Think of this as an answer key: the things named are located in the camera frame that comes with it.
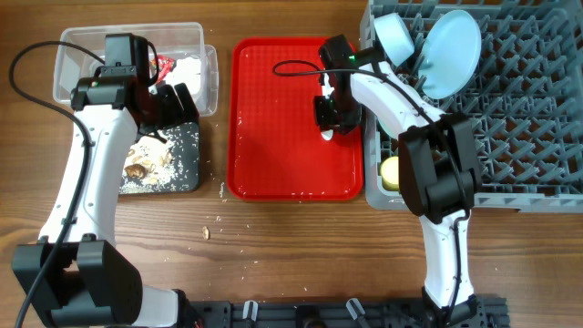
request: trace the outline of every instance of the black cable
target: black cable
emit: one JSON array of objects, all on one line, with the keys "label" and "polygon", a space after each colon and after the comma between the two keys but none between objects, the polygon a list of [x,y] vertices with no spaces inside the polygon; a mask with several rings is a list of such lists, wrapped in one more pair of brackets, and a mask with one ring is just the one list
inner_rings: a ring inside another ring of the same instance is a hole
[{"label": "black cable", "polygon": [[[291,73],[281,73],[277,71],[277,68],[282,66],[282,65],[287,65],[287,64],[304,64],[304,65],[308,65],[311,67],[315,67],[316,70],[313,71],[303,71],[303,72],[291,72]],[[389,86],[391,86],[392,88],[394,88],[395,90],[397,90],[410,104],[411,106],[413,106],[413,108],[417,111],[417,113],[425,120],[427,121],[430,129],[435,133],[435,135],[437,136],[437,138],[439,139],[439,143],[441,144],[441,146],[445,149],[445,152],[447,153],[447,157],[448,157],[448,161],[449,164],[451,166],[452,171],[454,172],[454,177],[455,177],[455,182],[457,183],[457,187],[460,193],[460,198],[462,201],[462,207],[464,209],[464,217],[462,218],[457,218],[454,222],[454,226],[450,227],[450,229],[452,229],[454,231],[454,235],[455,235],[455,256],[456,256],[456,276],[455,276],[455,288],[454,288],[454,294],[453,294],[453,299],[452,302],[447,310],[447,315],[445,316],[445,322],[449,323],[451,316],[452,316],[452,312],[454,310],[455,307],[455,302],[457,301],[457,294],[459,293],[459,285],[461,283],[461,276],[462,276],[462,263],[461,263],[461,259],[460,259],[460,246],[459,246],[459,230],[458,230],[458,223],[461,220],[468,220],[470,217],[470,209],[469,206],[467,206],[467,196],[465,194],[465,189],[464,189],[464,184],[462,181],[462,177],[459,174],[459,169],[457,168],[456,164],[454,163],[454,157],[453,157],[453,153],[452,150],[449,147],[449,144],[447,143],[447,140],[445,140],[445,137],[443,135],[443,133],[441,133],[441,131],[439,131],[439,129],[437,128],[437,124],[427,116],[427,114],[425,114],[425,112],[423,111],[423,109],[417,105],[417,103],[409,96],[409,94],[407,94],[403,89],[401,89],[399,86],[397,86],[393,81],[389,80],[386,76],[386,74],[380,72],[379,70],[379,65],[378,62],[374,62],[373,63],[373,69],[376,70],[377,72],[370,72],[370,71],[366,71],[366,70],[361,70],[361,69],[352,69],[352,68],[333,68],[333,69],[324,69],[324,70],[320,70],[314,63],[310,63],[307,62],[305,60],[300,60],[300,59],[292,59],[292,60],[285,60],[282,62],[277,63],[275,66],[273,66],[273,74],[275,74],[278,77],[301,77],[301,76],[309,76],[309,75],[316,75],[316,74],[324,74],[324,73],[335,73],[335,72],[347,72],[347,73],[359,73],[359,74],[365,74],[371,77],[376,77],[381,79],[384,83],[388,84]]]},{"label": "black cable", "polygon": [[149,41],[148,41],[148,46],[150,46],[152,48],[152,51],[154,52],[154,60],[156,61],[156,74],[153,77],[151,77],[150,80],[149,80],[149,86],[148,87],[151,87],[151,86],[153,86],[153,85],[156,84],[156,81],[158,81],[158,76],[159,76],[159,73],[160,73],[160,66],[159,66],[159,63],[158,63],[158,54],[156,53],[156,47],[154,46],[153,43],[151,43]]},{"label": "black cable", "polygon": [[461,220],[467,220],[469,218],[457,218],[454,221],[454,226],[451,227],[451,230],[454,231],[454,239],[455,239],[455,265],[456,265],[456,273],[455,273],[455,288],[454,294],[452,296],[452,303],[447,309],[447,314],[445,315],[445,324],[449,324],[452,313],[454,312],[455,302],[457,301],[457,294],[459,293],[459,285],[462,283],[462,254],[461,249],[459,247],[459,226],[458,223]]},{"label": "black cable", "polygon": [[48,253],[48,256],[46,257],[45,262],[43,263],[43,266],[41,267],[40,271],[38,272],[38,275],[36,276],[35,281],[33,282],[32,286],[30,287],[30,290],[28,291],[28,294],[26,295],[25,300],[22,303],[22,307],[20,308],[20,311],[18,313],[18,317],[16,318],[15,328],[22,327],[22,325],[25,321],[26,311],[28,310],[30,303],[32,302],[33,298],[35,297],[36,290],[38,289],[38,286],[40,285],[41,281],[43,281],[44,277],[46,276],[47,271],[55,263],[56,255],[58,254],[58,251],[61,248],[61,245],[63,244],[63,240],[65,239],[66,235],[68,234],[69,228],[71,227],[71,222],[73,221],[73,216],[75,215],[77,205],[78,205],[80,197],[81,197],[81,191],[83,189],[83,185],[84,185],[85,180],[87,178],[87,173],[88,173],[88,168],[89,168],[89,157],[91,155],[91,153],[90,153],[91,137],[89,136],[89,133],[87,132],[86,127],[83,125],[83,123],[78,118],[76,118],[73,114],[69,113],[68,111],[66,111],[58,106],[50,104],[50,103],[48,103],[44,100],[41,100],[37,97],[33,97],[33,96],[28,95],[26,92],[24,92],[22,89],[20,89],[20,87],[18,87],[16,85],[16,82],[15,82],[16,63],[18,63],[18,61],[20,60],[20,58],[24,54],[26,54],[27,52],[29,52],[33,49],[41,47],[41,46],[70,46],[74,49],[83,51],[84,53],[95,58],[100,63],[105,64],[103,59],[99,58],[99,56],[93,54],[92,52],[90,52],[89,50],[85,49],[82,46],[77,46],[77,45],[70,44],[68,42],[61,42],[61,41],[45,41],[45,42],[40,42],[37,44],[33,44],[31,46],[28,46],[27,48],[25,48],[24,50],[19,52],[18,55],[16,55],[16,57],[12,61],[12,64],[10,65],[10,70],[8,71],[8,79],[10,80],[10,86],[12,87],[12,89],[17,94],[22,96],[23,98],[30,100],[34,103],[37,103],[38,105],[52,109],[52,110],[56,111],[57,113],[65,116],[66,118],[69,118],[70,120],[72,120],[73,123],[75,123],[75,125],[77,126],[77,128],[81,132],[81,135],[83,136],[83,149],[84,149],[83,161],[81,163],[81,172],[79,173],[79,178],[78,178],[77,184],[75,186],[75,191],[73,192],[73,198],[71,199],[71,204],[69,205],[69,209],[68,209],[66,216],[65,216],[63,228],[61,228],[61,232],[59,232],[58,237],[56,238],[56,241],[53,244],[53,249],[51,250],[51,252]]}]

